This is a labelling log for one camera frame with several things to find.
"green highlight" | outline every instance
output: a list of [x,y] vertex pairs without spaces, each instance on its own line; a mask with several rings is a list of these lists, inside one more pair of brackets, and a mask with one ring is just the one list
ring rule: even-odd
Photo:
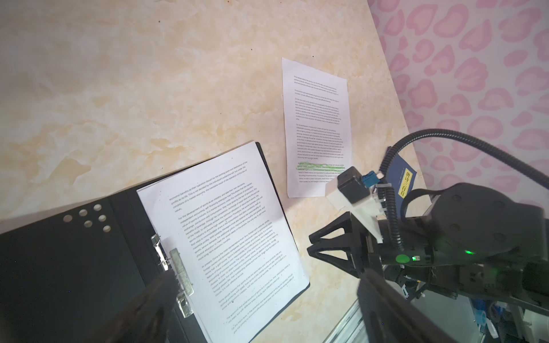
[[407,256],[407,255],[398,255],[395,260],[398,262],[398,263],[408,263],[410,262],[410,258]]
[[330,172],[344,172],[345,167],[332,166],[329,164],[314,164],[309,162],[299,162],[296,167],[297,170],[316,170],[316,171],[330,171]]

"sheet of paper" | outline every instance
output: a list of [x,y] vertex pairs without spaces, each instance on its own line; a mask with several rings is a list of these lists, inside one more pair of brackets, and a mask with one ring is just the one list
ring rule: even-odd
[[282,59],[288,196],[324,196],[351,166],[347,80]]
[[181,255],[209,342],[250,341],[309,284],[255,143],[137,193],[164,251]]

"green circle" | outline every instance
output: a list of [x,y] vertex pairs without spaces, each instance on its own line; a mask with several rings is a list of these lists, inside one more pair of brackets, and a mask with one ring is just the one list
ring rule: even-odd
[[407,255],[399,255],[395,258],[398,263],[408,263],[410,258]]

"marble surface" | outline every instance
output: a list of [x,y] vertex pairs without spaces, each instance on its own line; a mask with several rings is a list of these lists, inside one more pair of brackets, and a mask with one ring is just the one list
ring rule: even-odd
[[311,287],[254,342],[326,337],[357,280],[306,253],[341,213],[287,197],[281,62],[348,80],[352,160],[377,170],[408,130],[366,0],[5,0],[0,23],[3,230],[256,140]]

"yellow label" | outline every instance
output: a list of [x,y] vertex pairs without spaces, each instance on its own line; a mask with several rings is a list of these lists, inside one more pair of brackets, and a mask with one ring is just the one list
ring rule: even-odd
[[408,187],[410,187],[410,182],[412,182],[412,173],[408,170],[404,170],[404,176],[402,178],[402,183],[400,184],[399,195],[404,199],[406,194],[408,194]]

